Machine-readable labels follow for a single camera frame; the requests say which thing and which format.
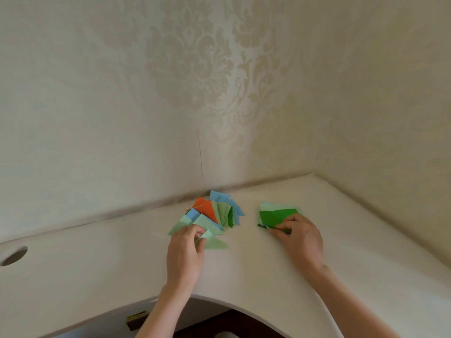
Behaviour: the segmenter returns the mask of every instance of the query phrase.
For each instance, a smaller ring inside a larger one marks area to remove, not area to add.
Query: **wall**
[[[340,0],[328,15],[318,173],[451,264],[451,0]]]
[[[301,6],[0,0],[0,242],[312,170]]]

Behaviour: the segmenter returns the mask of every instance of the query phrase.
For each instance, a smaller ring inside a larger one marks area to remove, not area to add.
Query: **brown floor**
[[[283,338],[283,335],[269,326],[236,310],[221,313],[186,329],[179,330],[174,333],[174,338],[213,338],[218,333],[226,331],[232,332],[240,338]]]

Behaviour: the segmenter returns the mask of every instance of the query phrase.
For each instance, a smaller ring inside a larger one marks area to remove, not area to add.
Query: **hand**
[[[310,282],[324,269],[323,238],[318,228],[300,214],[288,216],[276,228],[269,232],[284,245],[291,261]],[[283,229],[291,229],[291,234]]]
[[[172,235],[166,257],[167,284],[170,287],[184,287],[192,291],[196,285],[202,272],[206,239],[201,239],[197,246],[194,241],[203,233],[205,229],[192,224]]]

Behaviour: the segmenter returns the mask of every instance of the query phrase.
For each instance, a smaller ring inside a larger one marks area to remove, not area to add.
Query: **white desk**
[[[451,336],[451,270],[367,210],[309,175],[230,192],[246,217],[206,252],[194,297],[227,304],[291,337],[339,337],[322,302],[257,227],[261,201],[300,206],[326,262],[403,337]],[[166,233],[192,201],[6,242],[28,246],[0,267],[0,337],[36,338],[155,298],[166,281]]]

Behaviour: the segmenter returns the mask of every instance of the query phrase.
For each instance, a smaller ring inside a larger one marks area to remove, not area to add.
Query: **person's right hand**
[[[285,247],[293,264],[310,282],[324,269],[323,238],[318,228],[306,217],[294,214],[269,232]],[[291,229],[291,234],[282,230]]]

